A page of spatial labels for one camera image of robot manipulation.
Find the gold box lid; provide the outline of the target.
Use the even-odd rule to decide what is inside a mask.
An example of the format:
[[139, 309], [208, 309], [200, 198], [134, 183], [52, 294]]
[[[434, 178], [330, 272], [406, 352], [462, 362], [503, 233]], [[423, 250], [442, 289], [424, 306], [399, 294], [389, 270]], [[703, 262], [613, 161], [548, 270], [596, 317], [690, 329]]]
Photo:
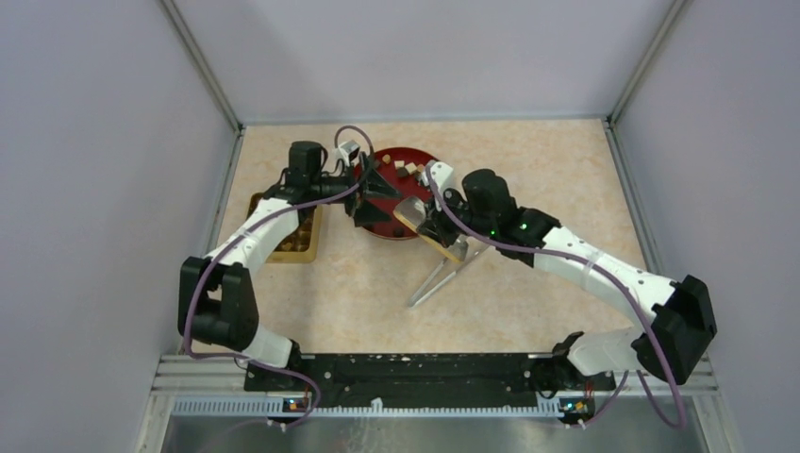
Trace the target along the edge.
[[400, 201], [394, 207], [392, 214], [403, 226], [412, 230], [443, 255], [449, 246], [462, 238], [453, 226], [444, 222], [443, 213], [436, 209], [434, 202], [425, 202], [417, 196]]

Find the steel serving tongs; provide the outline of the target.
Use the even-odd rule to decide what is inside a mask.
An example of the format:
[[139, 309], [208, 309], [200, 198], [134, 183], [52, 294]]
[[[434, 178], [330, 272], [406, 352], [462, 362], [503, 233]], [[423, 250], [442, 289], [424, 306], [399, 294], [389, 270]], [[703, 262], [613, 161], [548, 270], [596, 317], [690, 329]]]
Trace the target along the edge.
[[486, 244], [472, 243], [466, 239], [459, 238], [455, 244], [446, 249], [444, 258], [408, 298], [407, 307], [410, 309], [415, 308], [426, 302], [468, 266], [475, 263], [488, 248]]

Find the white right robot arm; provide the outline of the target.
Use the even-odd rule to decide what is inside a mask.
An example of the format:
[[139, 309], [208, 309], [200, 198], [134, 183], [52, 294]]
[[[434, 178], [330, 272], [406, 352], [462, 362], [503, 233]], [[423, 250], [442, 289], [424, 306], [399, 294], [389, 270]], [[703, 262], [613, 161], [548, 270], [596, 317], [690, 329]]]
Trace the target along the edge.
[[558, 346], [556, 382], [577, 389], [607, 371], [645, 371], [685, 384], [717, 333], [708, 285], [650, 273], [579, 238], [556, 217], [521, 207], [507, 182], [491, 169], [472, 171], [455, 187], [453, 169], [431, 162], [423, 180], [432, 192], [418, 231], [439, 248], [461, 236], [501, 255], [562, 277], [613, 307], [632, 327], [576, 333]]

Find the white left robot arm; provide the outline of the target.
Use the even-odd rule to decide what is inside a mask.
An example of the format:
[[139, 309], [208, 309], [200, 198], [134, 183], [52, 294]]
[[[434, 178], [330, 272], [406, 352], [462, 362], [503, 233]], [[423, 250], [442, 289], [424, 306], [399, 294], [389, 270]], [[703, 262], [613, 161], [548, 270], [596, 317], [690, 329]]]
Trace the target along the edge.
[[356, 227], [366, 227], [390, 219], [376, 199], [401, 195], [377, 171], [373, 148], [350, 141], [333, 154], [336, 174], [324, 170], [329, 154], [320, 143], [292, 143], [287, 167], [244, 223], [205, 256], [182, 263], [177, 329], [186, 353], [195, 341], [218, 345], [226, 357], [266, 364], [267, 378], [280, 390], [299, 384], [303, 366], [291, 357], [293, 341], [259, 321], [255, 275], [317, 207], [341, 204]]

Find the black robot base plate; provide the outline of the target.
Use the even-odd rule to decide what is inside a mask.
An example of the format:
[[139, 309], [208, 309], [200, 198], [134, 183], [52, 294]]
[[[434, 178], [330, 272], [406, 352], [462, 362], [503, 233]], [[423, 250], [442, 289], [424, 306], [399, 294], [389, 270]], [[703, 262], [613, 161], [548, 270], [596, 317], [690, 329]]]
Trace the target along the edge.
[[565, 358], [535, 353], [297, 354], [282, 375], [247, 368], [247, 392], [311, 395], [322, 409], [527, 408], [569, 391], [612, 391], [614, 377], [581, 375]]

